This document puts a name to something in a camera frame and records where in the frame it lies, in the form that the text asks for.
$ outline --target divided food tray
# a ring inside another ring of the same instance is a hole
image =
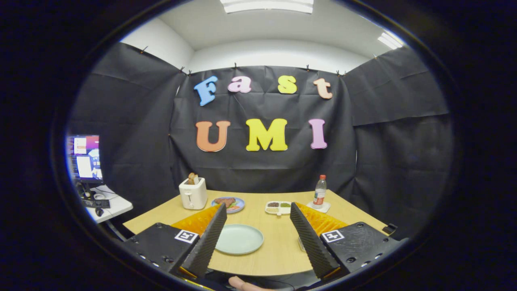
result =
[[[291,202],[289,201],[268,201],[264,209],[269,214],[276,214],[281,216],[283,214],[291,213]]]

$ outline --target toaster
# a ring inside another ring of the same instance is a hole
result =
[[[203,209],[205,208],[208,196],[206,194],[205,178],[199,178],[196,185],[188,184],[189,179],[185,179],[179,185],[179,194],[181,202],[186,209]]]

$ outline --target bottle label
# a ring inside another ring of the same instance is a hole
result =
[[[314,201],[313,203],[316,204],[316,205],[321,205],[323,204],[323,199],[325,199],[325,192],[316,192],[314,191]]]

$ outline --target screw hole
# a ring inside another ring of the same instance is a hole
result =
[[[167,256],[163,256],[163,260],[164,260],[166,263],[169,263],[169,264],[172,264],[172,263],[174,262],[171,258],[169,258],[169,257],[167,257]]]

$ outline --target table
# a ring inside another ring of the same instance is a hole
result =
[[[255,252],[246,255],[229,255],[214,251],[208,267],[232,274],[274,276],[293,274],[312,270],[307,253],[298,245],[296,232],[289,215],[277,216],[264,211],[265,204],[272,200],[293,201],[303,205],[312,201],[314,192],[298,193],[235,193],[208,190],[208,201],[205,209],[218,197],[231,196],[244,200],[243,210],[228,214],[227,224],[247,224],[260,230],[264,235],[264,243]],[[336,193],[327,190],[325,201],[331,203],[327,214],[353,224],[359,221],[382,231],[386,224],[355,207]],[[183,208],[178,195],[171,200],[135,217],[123,225],[134,234],[138,234],[156,222],[171,225],[201,210]]]
[[[124,198],[120,197],[118,194],[113,192],[106,185],[98,186],[91,189],[95,191],[95,194],[103,194],[105,199],[110,201],[109,208],[103,208],[103,214],[101,216],[97,216],[95,213],[95,208],[85,207],[86,211],[90,214],[92,219],[97,223],[105,222],[107,226],[120,238],[122,241],[125,241],[126,238],[118,231],[118,229],[109,221],[109,219],[114,218],[117,215],[120,215],[124,212],[127,212],[133,209],[133,204]]]

